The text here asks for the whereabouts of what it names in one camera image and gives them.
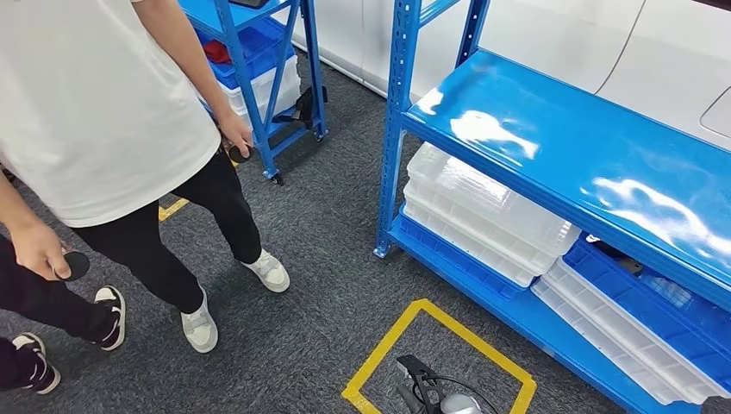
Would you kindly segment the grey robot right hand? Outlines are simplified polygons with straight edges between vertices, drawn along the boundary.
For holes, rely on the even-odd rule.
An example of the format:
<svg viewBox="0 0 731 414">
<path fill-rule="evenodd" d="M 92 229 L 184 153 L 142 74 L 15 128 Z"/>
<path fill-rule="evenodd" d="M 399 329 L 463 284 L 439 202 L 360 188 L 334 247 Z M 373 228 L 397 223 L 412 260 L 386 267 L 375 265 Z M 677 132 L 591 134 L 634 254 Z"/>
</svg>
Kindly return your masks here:
<svg viewBox="0 0 731 414">
<path fill-rule="evenodd" d="M 425 412 L 425 405 L 405 384 L 397 386 L 396 391 L 403 400 L 403 402 L 406 404 L 410 414 L 422 414 Z"/>
</svg>

